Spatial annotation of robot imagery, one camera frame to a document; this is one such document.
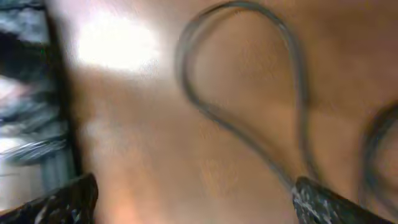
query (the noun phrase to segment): cable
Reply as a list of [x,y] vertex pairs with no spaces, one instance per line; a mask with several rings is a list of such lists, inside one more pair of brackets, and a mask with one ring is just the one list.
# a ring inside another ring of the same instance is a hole
[[[302,57],[302,51],[298,42],[287,28],[284,22],[279,19],[269,9],[254,2],[247,1],[231,1],[223,4],[211,6],[204,10],[198,16],[193,18],[184,28],[180,40],[177,45],[176,54],[176,71],[178,79],[182,85],[184,94],[188,101],[196,106],[196,108],[205,115],[208,119],[216,122],[221,127],[233,133],[238,139],[246,143],[261,159],[269,166],[269,168],[278,176],[279,180],[288,191],[294,187],[294,182],[290,175],[286,173],[283,167],[273,161],[266,153],[260,144],[254,138],[242,131],[237,125],[230,123],[227,119],[220,116],[220,109],[214,105],[202,100],[196,93],[193,84],[190,81],[189,63],[190,53],[194,48],[193,38],[198,29],[203,25],[206,20],[212,15],[216,14],[222,9],[231,7],[238,7],[250,11],[259,12],[268,18],[274,25],[276,25],[285,40],[287,49],[289,51],[290,60],[292,62],[294,81],[295,81],[295,101],[297,108],[297,131],[298,141],[303,159],[306,163],[310,177],[324,184],[321,175],[318,173],[318,167],[313,158],[310,141],[308,140],[308,86],[307,86],[307,71]],[[365,137],[365,150],[364,150],[364,169],[363,169],[363,186],[364,189],[360,190],[359,197],[364,202],[364,192],[370,190],[375,194],[376,198],[388,209],[388,211],[398,218],[398,209],[393,202],[380,193],[381,185],[380,177],[375,173],[374,160],[375,153],[379,147],[381,139],[386,135],[388,129],[395,123],[398,118],[398,106],[393,107],[388,113],[388,116],[381,116],[375,122],[372,131]]]

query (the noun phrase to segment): wooden floor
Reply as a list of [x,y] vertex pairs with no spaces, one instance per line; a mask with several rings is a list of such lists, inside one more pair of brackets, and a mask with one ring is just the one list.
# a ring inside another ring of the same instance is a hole
[[[205,119],[178,85],[178,37],[193,16],[218,1],[56,2],[84,167],[99,184],[98,223],[297,223],[290,193],[270,169]],[[357,201],[364,130],[398,99],[398,2],[261,3],[303,45],[320,172],[331,189]],[[284,41],[255,13],[224,15],[198,48],[197,89],[256,129],[292,177],[306,175]],[[380,168],[397,177],[397,144],[390,138],[386,145]],[[376,202],[371,210],[392,219]]]

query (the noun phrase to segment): wire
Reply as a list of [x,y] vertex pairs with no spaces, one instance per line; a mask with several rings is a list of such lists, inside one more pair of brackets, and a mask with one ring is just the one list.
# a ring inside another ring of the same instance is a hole
[[[246,143],[261,159],[269,166],[269,168],[278,176],[279,180],[288,191],[294,187],[294,181],[290,175],[286,173],[283,167],[273,161],[263,147],[258,144],[254,138],[242,131],[237,125],[230,123],[221,115],[221,109],[202,100],[195,91],[195,88],[190,79],[189,64],[190,54],[195,46],[194,37],[199,28],[206,20],[222,9],[238,7],[250,11],[259,12],[267,17],[279,29],[282,37],[285,40],[287,49],[289,51],[290,60],[293,67],[293,76],[295,81],[295,103],[297,109],[297,132],[299,148],[301,150],[303,159],[306,163],[310,177],[325,185],[321,175],[318,173],[318,166],[313,158],[310,141],[308,140],[308,85],[307,85],[307,71],[305,69],[305,62],[303,61],[303,54],[298,45],[297,39],[273,12],[254,2],[247,1],[231,1],[223,4],[211,6],[205,9],[198,16],[193,18],[184,28],[180,40],[177,45],[176,54],[176,71],[178,79],[182,85],[184,94],[189,102],[196,106],[196,108],[205,115],[208,119],[216,122],[221,127],[233,133],[238,139]],[[398,106],[393,107],[387,113],[388,116],[381,116],[375,122],[375,125],[365,137],[364,150],[364,169],[363,169],[363,189],[360,190],[359,197],[364,202],[364,193],[370,190],[376,195],[376,198],[387,208],[387,210],[398,218],[398,209],[393,202],[387,199],[380,193],[380,177],[375,174],[374,160],[375,153],[379,148],[381,139],[386,135],[388,129],[395,123],[398,118]]]

